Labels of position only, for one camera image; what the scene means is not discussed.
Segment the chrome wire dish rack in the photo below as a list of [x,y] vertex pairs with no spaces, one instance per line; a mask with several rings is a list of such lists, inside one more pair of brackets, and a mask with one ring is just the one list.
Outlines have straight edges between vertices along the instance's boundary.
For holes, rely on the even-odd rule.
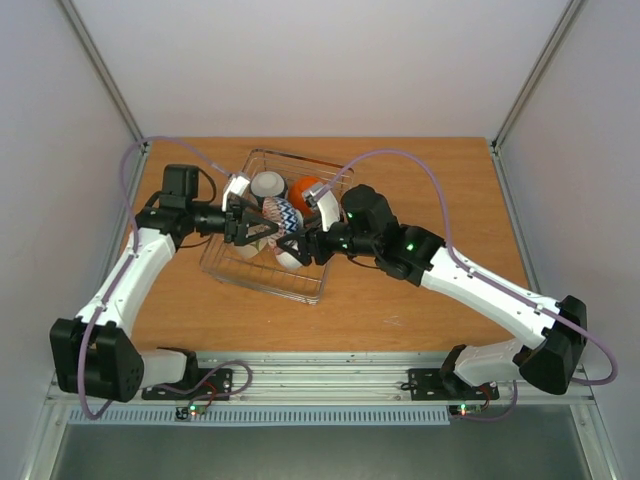
[[[274,172],[284,179],[288,187],[292,187],[303,177],[316,177],[327,183],[340,169],[340,165],[329,161],[256,148],[248,154],[242,171],[249,178],[263,172]],[[305,304],[317,304],[326,285],[329,266],[309,265],[290,269],[281,263],[282,259],[264,240],[236,247],[215,237],[208,242],[200,258],[200,268],[224,283]]]

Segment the red patterned small dish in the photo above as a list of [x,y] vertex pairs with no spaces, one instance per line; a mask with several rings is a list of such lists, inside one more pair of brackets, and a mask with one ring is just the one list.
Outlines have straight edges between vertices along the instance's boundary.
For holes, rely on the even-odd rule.
[[296,232],[303,225],[302,214],[289,201],[280,197],[266,197],[263,200],[262,215],[278,225],[278,230],[268,237],[273,241]]

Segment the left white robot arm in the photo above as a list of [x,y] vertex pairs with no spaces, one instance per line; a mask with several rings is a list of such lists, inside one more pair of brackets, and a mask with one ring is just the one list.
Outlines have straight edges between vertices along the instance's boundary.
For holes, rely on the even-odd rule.
[[161,189],[135,215],[127,244],[100,289],[74,318],[53,324],[49,339],[62,391],[117,402],[157,385],[179,398],[199,391],[202,375],[193,352],[164,347],[141,353],[131,333],[152,285],[186,237],[219,234],[238,246],[259,237],[249,231],[260,221],[258,208],[243,197],[250,178],[231,175],[215,205],[198,198],[203,174],[193,165],[167,166]]

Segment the floral cream bowl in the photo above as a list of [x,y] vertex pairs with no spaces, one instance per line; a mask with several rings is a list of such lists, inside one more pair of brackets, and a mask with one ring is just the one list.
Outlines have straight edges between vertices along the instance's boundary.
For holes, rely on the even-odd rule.
[[250,260],[262,252],[268,251],[270,246],[266,240],[260,239],[242,246],[235,245],[234,249],[242,259]]

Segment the teal and white bowl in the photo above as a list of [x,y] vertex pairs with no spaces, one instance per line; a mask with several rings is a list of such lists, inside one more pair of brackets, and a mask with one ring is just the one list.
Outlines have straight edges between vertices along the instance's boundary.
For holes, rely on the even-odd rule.
[[256,174],[250,183],[250,193],[259,205],[269,197],[285,198],[287,184],[284,178],[273,171],[263,171]]

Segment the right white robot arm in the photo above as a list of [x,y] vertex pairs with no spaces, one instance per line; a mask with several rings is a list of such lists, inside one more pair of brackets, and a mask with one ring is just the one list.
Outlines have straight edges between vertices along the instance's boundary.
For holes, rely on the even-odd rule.
[[459,397],[486,383],[524,380],[563,395],[586,346],[586,306],[523,289],[462,256],[442,237],[398,222],[387,199],[366,185],[340,200],[314,185],[306,196],[317,221],[283,235],[277,245],[302,265],[336,254],[373,258],[386,275],[446,295],[489,318],[512,339],[458,345],[439,369],[442,387]]

